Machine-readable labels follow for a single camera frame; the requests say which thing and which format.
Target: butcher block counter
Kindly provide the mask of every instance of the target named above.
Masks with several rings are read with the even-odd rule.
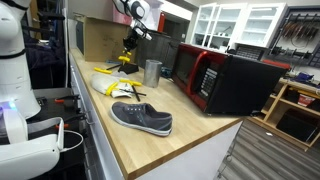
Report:
[[[71,49],[72,72],[81,79],[74,80],[80,86],[80,95],[87,92],[94,111],[110,144],[120,176],[112,171],[108,158],[98,158],[102,163],[104,178],[112,179],[212,179],[217,173],[226,152],[234,139],[241,118],[209,116],[200,109],[172,81],[160,78],[157,88],[136,86],[137,92],[145,93],[138,102],[135,96],[112,98],[91,87],[91,75],[99,73],[94,67],[106,69],[112,65],[104,62],[85,61],[78,49]],[[143,69],[129,75],[131,80],[143,82]],[[150,103],[157,111],[172,114],[172,132],[159,137],[144,131],[124,127],[115,122],[110,114],[113,103]],[[106,150],[100,150],[103,156]]]

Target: white cabinet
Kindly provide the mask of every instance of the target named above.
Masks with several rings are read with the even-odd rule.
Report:
[[[286,3],[250,4],[236,43],[267,48],[285,10]]]
[[[191,44],[224,51],[240,27],[246,3],[200,6]]]

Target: cardboard box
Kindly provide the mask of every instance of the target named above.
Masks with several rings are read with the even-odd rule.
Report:
[[[128,36],[130,26],[91,17],[76,16],[83,22],[83,55],[86,61],[118,60],[123,54],[123,39]],[[135,50],[131,51],[134,62]]]

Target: microwave handle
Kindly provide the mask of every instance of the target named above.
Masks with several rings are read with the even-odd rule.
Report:
[[[197,71],[198,71],[198,69],[199,69],[199,64],[200,64],[200,62],[203,60],[203,58],[206,57],[207,55],[208,55],[208,52],[207,52],[207,51],[203,51],[203,52],[201,52],[201,53],[198,55],[198,57],[197,57],[197,60],[196,60],[196,62],[195,62],[195,65],[194,65],[194,67],[193,67],[193,69],[192,69],[192,71],[191,71],[191,75],[190,75],[190,77],[189,77],[189,83],[188,83],[188,85],[187,85],[187,93],[188,93],[189,95],[192,95],[192,94],[193,94],[193,92],[192,92],[192,85],[193,85],[194,78],[195,78],[195,76],[196,76],[196,74],[197,74]]]

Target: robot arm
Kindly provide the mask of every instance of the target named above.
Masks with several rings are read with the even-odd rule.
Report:
[[[128,37],[123,39],[125,53],[137,47],[139,38],[152,39],[147,32],[147,27],[144,25],[150,11],[150,6],[147,2],[143,0],[113,0],[113,3],[120,13],[132,17],[130,25],[132,29]]]

